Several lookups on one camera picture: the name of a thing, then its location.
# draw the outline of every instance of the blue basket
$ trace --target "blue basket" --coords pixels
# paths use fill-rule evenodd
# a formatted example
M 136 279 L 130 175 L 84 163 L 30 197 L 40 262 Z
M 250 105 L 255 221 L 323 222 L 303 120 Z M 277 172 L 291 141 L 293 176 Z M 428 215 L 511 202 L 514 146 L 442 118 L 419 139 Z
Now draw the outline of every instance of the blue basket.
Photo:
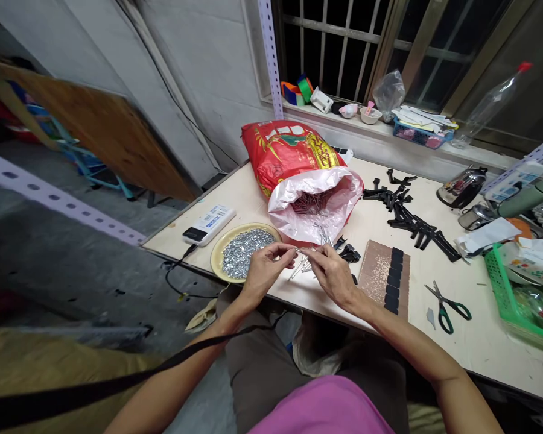
M 445 142 L 448 142 L 453 139 L 454 131 L 449 130 L 446 133 L 445 137 L 438 136 L 430 131 L 421 130 L 420 128 L 409 127 L 408 125 L 403 125 L 398 120 L 398 117 L 394 117 L 394 132 L 392 133 L 395 137 L 400 137 L 401 139 L 408 140 L 409 142 L 416 143 L 417 145 L 426 146 L 430 149 L 438 149 Z

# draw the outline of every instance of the pink shirt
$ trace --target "pink shirt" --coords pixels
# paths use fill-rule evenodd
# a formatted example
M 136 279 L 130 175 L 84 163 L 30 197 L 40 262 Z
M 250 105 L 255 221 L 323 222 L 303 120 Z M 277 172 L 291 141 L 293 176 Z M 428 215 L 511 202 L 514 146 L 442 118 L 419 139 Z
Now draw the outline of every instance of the pink shirt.
M 294 390 L 249 434 L 394 434 L 352 381 L 324 376 Z

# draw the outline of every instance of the green basket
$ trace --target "green basket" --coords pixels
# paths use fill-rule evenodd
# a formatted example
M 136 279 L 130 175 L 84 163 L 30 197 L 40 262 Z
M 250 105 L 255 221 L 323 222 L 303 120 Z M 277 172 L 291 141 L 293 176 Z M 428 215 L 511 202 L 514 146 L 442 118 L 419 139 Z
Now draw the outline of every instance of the green basket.
M 493 249 L 484 257 L 493 293 L 497 299 L 499 315 L 501 315 L 505 326 L 511 332 L 531 344 L 543 348 L 543 329 L 521 314 L 513 294 L 513 288 L 505 273 L 501 255 L 498 252 L 499 247 L 500 244 L 493 244 Z

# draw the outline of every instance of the black cable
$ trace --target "black cable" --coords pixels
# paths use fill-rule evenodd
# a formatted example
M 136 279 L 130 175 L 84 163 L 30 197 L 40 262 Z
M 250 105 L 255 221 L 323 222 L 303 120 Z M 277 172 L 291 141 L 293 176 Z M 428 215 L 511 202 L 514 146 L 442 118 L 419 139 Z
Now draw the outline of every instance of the black cable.
M 159 65 L 157 64 L 157 62 L 155 61 L 155 58 L 153 57 L 152 53 L 151 53 L 151 50 L 149 50 L 149 47 L 147 46 L 147 43 L 145 42 L 145 40 L 141 37 L 141 35 L 139 34 L 139 32 L 137 31 L 137 26 L 136 24 L 133 22 L 133 20 L 131 19 L 131 16 L 127 13 L 127 11 L 125 11 L 125 9 L 123 8 L 121 2 L 117 2 L 119 7 L 122 9 L 122 12 L 127 16 L 127 19 L 130 21 L 130 23 L 133 25 L 133 28 L 135 29 L 135 32 L 137 33 L 137 35 L 139 36 L 141 42 L 143 43 L 143 46 L 145 47 L 145 49 L 147 50 L 147 52 L 149 53 L 149 57 L 151 58 L 151 60 L 153 61 L 153 64 L 155 65 L 155 68 L 157 68 L 157 71 L 159 71 L 159 76 L 161 77 L 161 80 L 163 81 L 163 84 L 165 85 L 165 87 L 167 88 L 167 93 L 169 93 L 169 96 L 171 97 L 171 99 L 173 100 L 173 102 L 175 103 L 175 105 L 177 106 L 177 108 L 181 111 L 181 114 L 184 115 L 184 117 L 187 118 L 187 120 L 193 124 L 194 127 L 196 127 L 196 129 L 208 140 L 210 141 L 211 143 L 213 143 L 221 152 L 223 152 L 223 154 L 225 154 L 225 156 L 227 158 L 229 158 L 231 161 L 233 161 L 235 164 L 237 164 L 238 166 L 240 165 L 237 161 L 235 161 L 235 159 L 233 159 L 226 151 L 224 151 L 221 146 L 219 146 L 217 143 L 215 143 L 213 140 L 211 140 L 209 138 L 209 136 L 207 134 L 205 134 L 203 132 L 203 130 L 201 128 L 199 128 L 197 126 L 197 124 L 195 122 L 193 122 L 189 116 L 187 116 L 185 114 L 185 112 L 183 111 L 183 109 L 181 108 L 181 106 L 179 105 L 179 103 L 177 103 L 177 100 L 175 99 L 175 97 L 173 96 L 173 94 L 171 93 L 171 90 L 169 89 L 169 85 L 167 85 L 167 81 L 165 80 L 165 77 L 163 77 L 163 73 L 161 72 L 161 68 L 159 67 Z
M 195 251 L 195 249 L 197 249 L 197 244 L 191 244 L 191 246 L 187 249 L 187 251 L 185 252 L 185 254 L 183 255 L 183 257 L 181 259 L 179 259 L 175 265 L 170 268 L 166 273 L 165 273 L 165 281 L 167 282 L 167 285 L 169 285 L 171 287 L 171 289 L 175 292 L 177 292 L 182 298 L 183 297 L 195 297 L 195 298 L 209 298 L 209 299 L 213 299 L 213 298 L 217 298 L 216 295 L 197 295 L 197 294 L 189 294 L 188 292 L 181 292 L 179 291 L 177 288 L 175 288 L 171 282 L 169 281 L 169 273 L 171 271 L 173 271 L 174 269 L 177 268 L 177 266 L 179 264 L 181 264 L 183 262 L 183 259 L 185 259 L 186 257 L 188 257 L 191 253 L 193 253 Z

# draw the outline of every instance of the yellow plate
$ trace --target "yellow plate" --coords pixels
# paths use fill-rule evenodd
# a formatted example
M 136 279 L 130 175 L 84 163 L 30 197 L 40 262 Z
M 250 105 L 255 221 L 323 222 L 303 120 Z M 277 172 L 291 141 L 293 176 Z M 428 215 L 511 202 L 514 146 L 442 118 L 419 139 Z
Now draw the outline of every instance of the yellow plate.
M 223 272 L 223 251 L 233 238 L 238 236 L 240 233 L 250 231 L 251 229 L 263 229 L 264 231 L 272 234 L 276 241 L 282 240 L 282 237 L 278 231 L 264 223 L 248 223 L 231 229 L 231 231 L 219 238 L 211 251 L 211 269 L 220 279 L 228 281 L 229 283 L 245 282 L 245 279 L 234 279 Z

